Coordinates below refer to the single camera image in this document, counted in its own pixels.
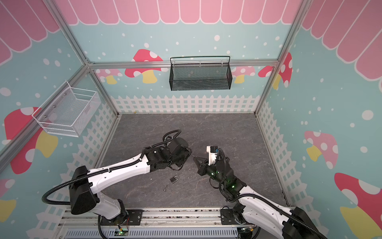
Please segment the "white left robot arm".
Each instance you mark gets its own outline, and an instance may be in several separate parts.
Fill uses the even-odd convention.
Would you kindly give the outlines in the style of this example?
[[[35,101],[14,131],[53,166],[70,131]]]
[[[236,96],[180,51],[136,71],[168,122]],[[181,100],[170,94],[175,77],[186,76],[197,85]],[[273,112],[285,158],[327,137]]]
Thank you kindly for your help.
[[[179,137],[181,130],[170,131],[162,141],[144,147],[135,157],[100,168],[76,168],[72,179],[48,190],[41,198],[48,205],[70,206],[71,214],[81,215],[91,212],[97,215],[97,229],[101,238],[105,234],[101,228],[102,220],[117,225],[127,225],[130,216],[120,199],[112,199],[102,191],[126,179],[173,168],[181,170],[192,154],[188,143]]]

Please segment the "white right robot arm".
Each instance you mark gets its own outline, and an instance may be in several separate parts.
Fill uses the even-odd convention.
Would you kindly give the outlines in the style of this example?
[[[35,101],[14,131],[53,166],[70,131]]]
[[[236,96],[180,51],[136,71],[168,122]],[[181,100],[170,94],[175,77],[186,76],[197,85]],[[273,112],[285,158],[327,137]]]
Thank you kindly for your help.
[[[200,176],[216,181],[216,189],[241,223],[254,224],[278,239],[324,239],[326,236],[299,207],[281,206],[257,193],[235,176],[229,158],[221,148],[215,148],[208,158],[193,158]]]

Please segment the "dark grey padlock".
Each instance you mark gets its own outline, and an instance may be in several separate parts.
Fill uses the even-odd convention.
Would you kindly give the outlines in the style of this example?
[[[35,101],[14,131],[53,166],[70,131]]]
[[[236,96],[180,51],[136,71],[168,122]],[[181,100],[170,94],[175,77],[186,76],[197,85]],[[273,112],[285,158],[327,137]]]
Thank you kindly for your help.
[[[179,180],[179,176],[178,175],[175,175],[173,177],[170,178],[170,182],[172,184],[176,183],[177,181]]]

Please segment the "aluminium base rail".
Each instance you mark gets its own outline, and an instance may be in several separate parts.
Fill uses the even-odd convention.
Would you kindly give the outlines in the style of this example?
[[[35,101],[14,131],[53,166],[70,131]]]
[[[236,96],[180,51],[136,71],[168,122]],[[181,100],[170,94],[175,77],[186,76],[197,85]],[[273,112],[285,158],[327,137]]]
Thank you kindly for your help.
[[[279,239],[287,218],[273,212],[266,216],[265,210],[250,210],[246,214],[248,223],[227,219],[221,207],[178,207],[178,208],[128,208],[127,224],[101,226],[109,239],[237,239],[239,232],[260,224],[260,239]]]

